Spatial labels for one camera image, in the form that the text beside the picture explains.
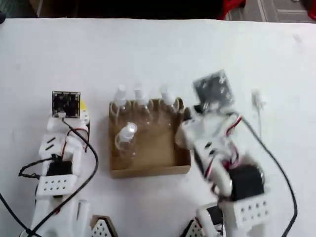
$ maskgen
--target circuit board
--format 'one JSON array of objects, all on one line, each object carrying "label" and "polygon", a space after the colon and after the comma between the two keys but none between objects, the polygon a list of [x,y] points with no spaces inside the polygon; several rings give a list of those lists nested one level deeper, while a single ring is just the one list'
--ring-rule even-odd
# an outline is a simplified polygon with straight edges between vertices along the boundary
[{"label": "circuit board", "polygon": [[65,112],[66,118],[80,118],[80,92],[53,91],[53,117],[59,112]]}]

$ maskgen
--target red object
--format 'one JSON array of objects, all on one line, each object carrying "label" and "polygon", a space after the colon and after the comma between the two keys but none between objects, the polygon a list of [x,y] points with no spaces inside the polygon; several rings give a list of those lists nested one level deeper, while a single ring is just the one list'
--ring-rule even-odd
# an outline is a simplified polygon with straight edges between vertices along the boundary
[{"label": "red object", "polygon": [[245,6],[246,6],[246,0],[223,0],[223,13],[217,19],[225,20],[225,16],[230,10],[236,7],[244,8]]},{"label": "red object", "polygon": [[308,15],[313,19],[316,20],[316,0],[313,0],[313,6]]}]

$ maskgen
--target perforated plate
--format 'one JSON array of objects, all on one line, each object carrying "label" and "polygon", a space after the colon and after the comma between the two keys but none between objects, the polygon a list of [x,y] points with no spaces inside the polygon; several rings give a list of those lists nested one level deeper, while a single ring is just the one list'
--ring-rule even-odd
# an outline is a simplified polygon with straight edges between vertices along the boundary
[{"label": "perforated plate", "polygon": [[73,174],[41,176],[36,196],[46,197],[70,194],[75,187],[77,179],[77,176]]},{"label": "perforated plate", "polygon": [[267,222],[272,215],[271,204],[270,193],[265,193],[236,202],[223,202],[221,206],[230,223],[235,223],[237,228],[247,228]]},{"label": "perforated plate", "polygon": [[109,231],[109,227],[104,220],[98,220],[95,224],[91,237],[114,237]]},{"label": "perforated plate", "polygon": [[234,102],[224,70],[196,80],[194,88],[204,110],[217,110]]},{"label": "perforated plate", "polygon": [[200,228],[200,226],[197,224],[195,220],[192,221],[189,227],[189,230],[185,236],[186,237],[203,237],[202,229]]}]

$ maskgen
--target cable connector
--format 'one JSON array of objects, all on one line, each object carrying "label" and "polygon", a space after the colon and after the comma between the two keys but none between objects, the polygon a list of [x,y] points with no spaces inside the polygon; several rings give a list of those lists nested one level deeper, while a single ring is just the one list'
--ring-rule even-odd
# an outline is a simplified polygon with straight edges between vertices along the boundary
[{"label": "cable connector", "polygon": [[66,112],[58,112],[58,117],[59,117],[60,119],[65,118],[65,117],[66,117]]},{"label": "cable connector", "polygon": [[266,101],[262,97],[261,93],[259,90],[254,90],[251,94],[252,98],[252,105],[258,110],[262,110],[263,107],[266,105]]}]

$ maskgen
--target black cable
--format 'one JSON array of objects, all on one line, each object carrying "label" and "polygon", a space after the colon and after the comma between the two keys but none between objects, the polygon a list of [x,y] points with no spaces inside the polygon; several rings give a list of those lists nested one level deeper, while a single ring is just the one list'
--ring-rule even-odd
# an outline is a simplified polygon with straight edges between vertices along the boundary
[{"label": "black cable", "polygon": [[[40,175],[38,174],[23,174],[23,171],[31,166],[34,166],[36,164],[39,164],[39,163],[43,163],[45,161],[48,161],[48,160],[56,160],[58,159],[56,156],[54,157],[51,157],[51,158],[47,158],[47,159],[41,159],[41,160],[38,160],[36,162],[32,162],[26,166],[23,166],[22,169],[20,170],[19,172],[19,176],[22,176],[22,177],[25,177],[25,178],[36,178],[36,179],[40,179]],[[8,210],[8,212],[11,214],[11,216],[16,220],[17,223],[19,223],[20,226],[23,227],[23,229],[25,229],[26,233],[27,234],[33,234],[37,237],[41,237],[40,235],[36,234],[35,232],[32,232],[32,230],[30,230],[29,228],[27,228],[23,223],[22,221],[15,215],[15,213],[12,211],[12,209],[9,207],[8,203],[5,201],[4,197],[2,196],[2,194],[0,193],[0,200],[2,201],[2,203],[4,204],[5,208]]]},{"label": "black cable", "polygon": [[71,194],[66,200],[64,200],[58,207],[56,207],[54,210],[52,210],[44,219],[42,219],[32,230],[33,233],[35,233],[52,215],[54,215],[57,211],[59,211],[64,205],[66,205],[75,195],[77,195],[89,182],[90,180],[93,178],[93,176],[95,175],[95,173],[98,170],[98,166],[99,166],[99,158],[98,155],[95,151],[95,149],[91,146],[91,144],[80,134],[78,133],[73,127],[71,127],[68,123],[66,123],[64,121],[64,119],[62,119],[62,122],[67,125],[69,127],[69,129],[75,134],[77,135],[79,138],[81,138],[85,144],[91,149],[92,153],[94,154],[95,157],[95,167],[94,170],[92,172],[92,174],[87,178],[87,180],[81,184],[81,186],[73,193]]},{"label": "black cable", "polygon": [[[237,112],[228,113],[229,116],[232,115],[232,114],[239,116],[239,114]],[[292,226],[293,226],[293,224],[294,224],[294,222],[295,222],[295,220],[297,218],[297,213],[298,213],[298,211],[297,211],[297,202],[296,202],[295,194],[294,194],[294,191],[292,189],[291,183],[290,183],[288,177],[286,176],[285,171],[283,170],[283,168],[279,164],[278,160],[274,157],[274,155],[271,153],[271,151],[269,151],[269,149],[263,144],[263,142],[261,141],[261,139],[259,138],[259,136],[255,132],[255,130],[252,128],[250,123],[244,117],[241,117],[241,121],[247,126],[247,128],[250,130],[250,132],[252,133],[254,138],[259,142],[259,144],[262,146],[262,148],[269,154],[269,156],[276,163],[277,167],[279,168],[279,170],[283,174],[283,176],[284,176],[284,178],[286,180],[286,183],[288,185],[288,188],[289,188],[289,190],[291,192],[291,196],[292,196],[292,199],[293,199],[293,206],[294,206],[294,214],[293,214],[293,217],[291,218],[288,226],[286,227],[285,231],[282,234],[282,237],[286,237],[288,235],[288,233],[290,232],[290,230],[291,230],[291,228],[292,228]]]},{"label": "black cable", "polygon": [[23,171],[26,170],[27,168],[32,167],[32,166],[34,166],[34,165],[37,165],[37,164],[39,164],[39,163],[43,163],[43,162],[48,161],[48,160],[58,160],[58,159],[60,159],[60,158],[61,158],[61,157],[58,158],[57,156],[53,156],[53,157],[51,157],[51,158],[40,159],[40,160],[38,160],[38,161],[32,162],[32,163],[30,163],[30,164],[28,164],[28,165],[22,167],[22,169],[21,169],[20,172],[19,172],[19,176],[22,176],[22,177],[24,177],[24,178],[40,179],[40,175],[39,175],[39,174],[35,174],[35,173],[33,173],[33,174],[31,174],[31,175],[30,175],[30,174],[23,174]]},{"label": "black cable", "polygon": [[20,226],[23,227],[23,229],[25,229],[26,233],[33,233],[33,235],[35,235],[36,237],[41,237],[40,235],[32,232],[32,230],[30,230],[29,228],[27,228],[22,221],[15,215],[15,213],[12,211],[12,209],[9,207],[8,203],[5,201],[4,197],[2,196],[2,194],[0,193],[0,200],[3,202],[5,208],[8,210],[8,212],[11,214],[11,216],[15,219],[15,221],[17,223],[19,223]]}]

